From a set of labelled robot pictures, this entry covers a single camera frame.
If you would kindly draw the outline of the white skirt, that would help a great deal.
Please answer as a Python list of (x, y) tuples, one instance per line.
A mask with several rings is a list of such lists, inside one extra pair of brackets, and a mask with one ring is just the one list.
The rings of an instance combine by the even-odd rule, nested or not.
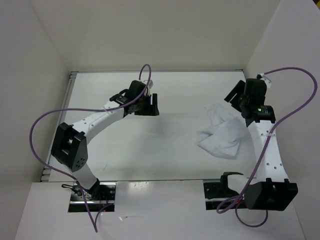
[(234, 160), (241, 141), (249, 133), (245, 124), (216, 103), (208, 110), (210, 126), (198, 133), (197, 146), (215, 158)]

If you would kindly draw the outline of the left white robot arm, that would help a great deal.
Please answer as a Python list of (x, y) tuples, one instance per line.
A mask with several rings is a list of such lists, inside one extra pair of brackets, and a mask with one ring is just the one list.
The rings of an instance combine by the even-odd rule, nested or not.
[(128, 89), (112, 96), (102, 111), (57, 127), (51, 155), (79, 181), (81, 193), (88, 200), (96, 200), (107, 193), (87, 164), (88, 144), (108, 126), (128, 115), (158, 116), (158, 96), (151, 93), (152, 86), (152, 80), (134, 80)]

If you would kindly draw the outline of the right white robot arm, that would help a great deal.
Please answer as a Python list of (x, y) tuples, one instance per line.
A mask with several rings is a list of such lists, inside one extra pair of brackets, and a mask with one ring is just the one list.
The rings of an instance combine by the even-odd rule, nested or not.
[(284, 211), (298, 193), (283, 167), (274, 126), (274, 109), (265, 105), (268, 85), (263, 79), (240, 80), (225, 101), (241, 113), (251, 138), (257, 163), (251, 182), (240, 172), (224, 172), (219, 191), (225, 197), (241, 194), (249, 210)]

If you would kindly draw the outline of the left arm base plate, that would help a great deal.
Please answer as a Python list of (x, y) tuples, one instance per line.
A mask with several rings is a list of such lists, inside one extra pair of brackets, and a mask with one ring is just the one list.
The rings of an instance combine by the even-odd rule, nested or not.
[(96, 192), (89, 193), (74, 182), (73, 185), (62, 184), (62, 188), (71, 190), (68, 212), (84, 213), (88, 209), (97, 213), (102, 209), (103, 212), (113, 212), (115, 210), (116, 183), (101, 183)]

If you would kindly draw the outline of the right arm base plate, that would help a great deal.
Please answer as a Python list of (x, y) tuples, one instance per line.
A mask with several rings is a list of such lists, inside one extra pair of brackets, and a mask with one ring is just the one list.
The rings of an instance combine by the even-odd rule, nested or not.
[(204, 180), (203, 189), (207, 211), (216, 210), (224, 200), (238, 195), (236, 191), (224, 187), (219, 179)]

